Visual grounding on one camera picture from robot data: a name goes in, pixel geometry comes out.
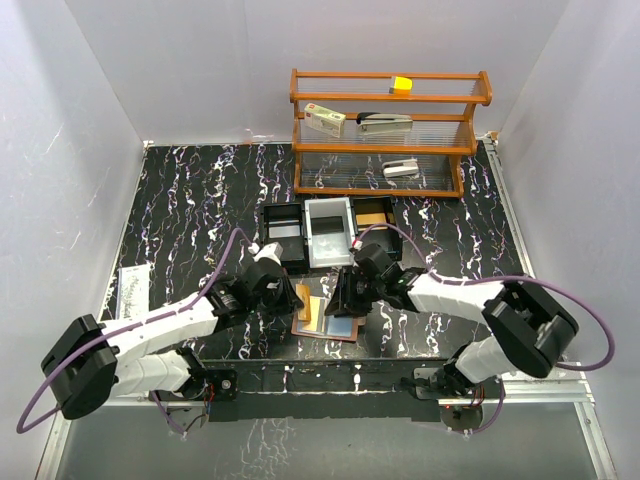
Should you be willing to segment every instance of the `stapler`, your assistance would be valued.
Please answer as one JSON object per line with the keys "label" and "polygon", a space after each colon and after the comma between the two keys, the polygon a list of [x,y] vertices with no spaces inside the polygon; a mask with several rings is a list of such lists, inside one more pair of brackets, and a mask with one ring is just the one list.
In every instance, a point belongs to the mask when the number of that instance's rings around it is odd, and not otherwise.
{"label": "stapler", "polygon": [[394,160],[393,162],[384,162],[382,164],[382,173],[385,178],[402,177],[405,175],[415,175],[420,169],[418,168],[418,160],[415,158],[407,158],[406,160]]}
{"label": "stapler", "polygon": [[398,113],[361,112],[356,117],[358,133],[373,135],[378,133],[406,133],[413,127],[411,115]]}

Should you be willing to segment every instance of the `marble tabletop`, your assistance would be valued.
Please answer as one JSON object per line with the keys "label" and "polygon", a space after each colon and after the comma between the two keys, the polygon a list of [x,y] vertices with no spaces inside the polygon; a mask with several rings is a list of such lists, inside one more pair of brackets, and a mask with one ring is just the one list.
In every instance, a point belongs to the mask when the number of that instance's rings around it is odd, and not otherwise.
{"label": "marble tabletop", "polygon": [[[398,197],[397,223],[418,243],[427,261],[449,276],[480,278],[519,273],[522,267],[482,143],[462,162],[462,199]],[[260,205],[300,200],[293,192],[291,146],[206,145],[149,148],[103,319],[113,318],[118,269],[151,265],[150,309],[198,290],[217,265],[233,228],[257,239]],[[234,245],[226,272],[250,261]],[[403,264],[421,261],[405,242]],[[337,270],[312,273],[312,294],[330,298]],[[291,335],[291,318],[256,315],[244,325],[190,339],[204,361],[239,359],[429,358],[451,356],[487,335],[471,321],[438,313],[417,315],[374,305],[355,343]]]}

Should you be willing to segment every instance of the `gray wall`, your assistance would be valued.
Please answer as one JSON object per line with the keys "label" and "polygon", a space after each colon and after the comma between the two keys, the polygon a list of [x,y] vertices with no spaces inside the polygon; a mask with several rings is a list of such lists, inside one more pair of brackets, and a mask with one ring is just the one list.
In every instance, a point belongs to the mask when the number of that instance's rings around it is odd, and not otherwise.
{"label": "gray wall", "polygon": [[[500,156],[536,274],[608,319],[618,349],[589,375],[621,478],[638,478],[640,417],[640,5],[571,2],[500,136]],[[581,316],[576,353],[605,340]]]}
{"label": "gray wall", "polygon": [[142,144],[63,0],[0,2],[0,31],[0,477],[22,479],[49,428],[18,417],[54,340],[100,311]]}
{"label": "gray wall", "polygon": [[66,0],[143,139],[290,141],[291,69],[477,72],[499,130],[567,0]]}

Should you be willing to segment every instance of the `metal frame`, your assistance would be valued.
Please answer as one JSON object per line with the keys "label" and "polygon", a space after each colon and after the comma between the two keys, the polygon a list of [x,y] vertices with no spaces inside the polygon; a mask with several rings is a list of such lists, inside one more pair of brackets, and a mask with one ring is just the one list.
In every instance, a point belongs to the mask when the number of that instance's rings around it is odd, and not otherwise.
{"label": "metal frame", "polygon": [[[496,180],[500,199],[507,216],[509,227],[513,234],[520,262],[523,265],[525,273],[533,276],[533,267],[522,238],[518,221],[513,211],[511,200],[509,199],[509,194],[505,187],[504,177],[502,175],[502,165],[496,153],[495,146],[491,141],[491,138],[488,136],[479,137],[478,140],[484,143],[487,151],[491,170]],[[145,144],[145,151],[151,145],[151,142],[149,142],[149,144]],[[123,236],[124,229],[120,239],[120,244],[122,244]],[[534,379],[522,373],[515,373],[504,375],[503,381],[505,391],[507,393],[505,403],[573,403],[597,478],[599,480],[617,480],[618,477],[616,475],[613,462],[611,461],[611,456],[609,455],[609,450],[604,440],[604,436],[602,435],[600,424],[595,414],[594,399],[591,394],[591,388],[589,387],[589,383],[587,382],[584,373],[554,370],[551,372],[550,376],[544,380]],[[362,394],[362,392],[353,391],[334,393],[351,395]],[[319,393],[311,392],[309,394],[317,395]],[[485,403],[495,404],[496,402],[497,400],[495,399],[485,400]],[[441,405],[456,405],[458,403],[468,403],[468,399],[442,399],[439,403]],[[154,403],[148,402],[146,398],[139,395],[128,395],[109,400],[107,405],[155,408]],[[172,402],[172,406],[201,408],[199,402]],[[55,479],[70,427],[71,422],[69,420],[64,419],[60,413],[56,414],[43,452],[42,460],[36,474],[37,480]]]}

